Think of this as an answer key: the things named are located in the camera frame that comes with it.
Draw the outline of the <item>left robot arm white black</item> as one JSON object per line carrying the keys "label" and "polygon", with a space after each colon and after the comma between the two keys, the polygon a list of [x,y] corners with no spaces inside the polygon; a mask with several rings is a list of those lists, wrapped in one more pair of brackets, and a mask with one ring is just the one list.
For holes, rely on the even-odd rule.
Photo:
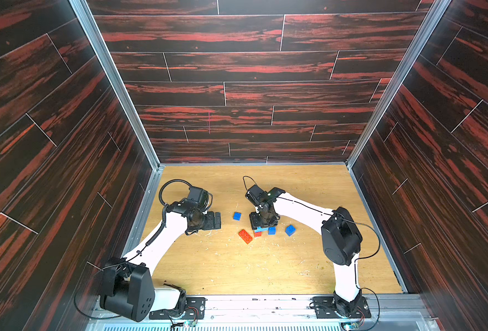
{"label": "left robot arm white black", "polygon": [[100,307],[136,322],[151,313],[180,317],[186,311],[186,290],[173,284],[155,288],[151,273],[181,235],[219,229],[219,212],[203,211],[186,200],[164,205],[162,220],[148,237],[103,268]]}

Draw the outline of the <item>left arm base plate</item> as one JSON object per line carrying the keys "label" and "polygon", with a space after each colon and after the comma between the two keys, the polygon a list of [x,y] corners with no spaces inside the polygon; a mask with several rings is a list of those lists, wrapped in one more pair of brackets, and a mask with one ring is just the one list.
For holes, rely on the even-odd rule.
{"label": "left arm base plate", "polygon": [[169,310],[155,310],[149,313],[149,320],[203,320],[206,310],[205,297],[186,296],[181,299],[176,307]]}

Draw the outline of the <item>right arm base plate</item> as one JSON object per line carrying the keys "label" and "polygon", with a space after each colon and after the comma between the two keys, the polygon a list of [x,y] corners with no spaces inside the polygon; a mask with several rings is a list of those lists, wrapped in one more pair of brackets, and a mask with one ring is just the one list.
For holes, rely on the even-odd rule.
{"label": "right arm base plate", "polygon": [[365,297],[358,295],[353,301],[338,296],[311,298],[310,308],[318,319],[368,319],[372,317]]}

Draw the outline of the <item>light blue long lego brick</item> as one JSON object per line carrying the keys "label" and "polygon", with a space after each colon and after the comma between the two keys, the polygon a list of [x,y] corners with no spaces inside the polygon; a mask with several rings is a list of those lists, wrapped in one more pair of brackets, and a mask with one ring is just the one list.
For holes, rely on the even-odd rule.
{"label": "light blue long lego brick", "polygon": [[257,229],[254,230],[255,233],[261,233],[261,232],[264,232],[264,231],[268,231],[269,230],[269,227],[257,227]]}

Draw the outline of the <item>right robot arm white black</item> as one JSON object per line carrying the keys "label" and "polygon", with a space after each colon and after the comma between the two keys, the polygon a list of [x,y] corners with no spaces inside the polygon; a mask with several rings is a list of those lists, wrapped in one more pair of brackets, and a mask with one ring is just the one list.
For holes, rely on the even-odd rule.
{"label": "right robot arm white black", "polygon": [[279,188],[265,191],[257,185],[247,189],[245,197],[255,207],[249,215],[253,230],[275,227],[281,217],[288,217],[317,231],[323,252],[334,266],[336,303],[352,306],[361,298],[356,267],[362,235],[348,210],[322,208]]}

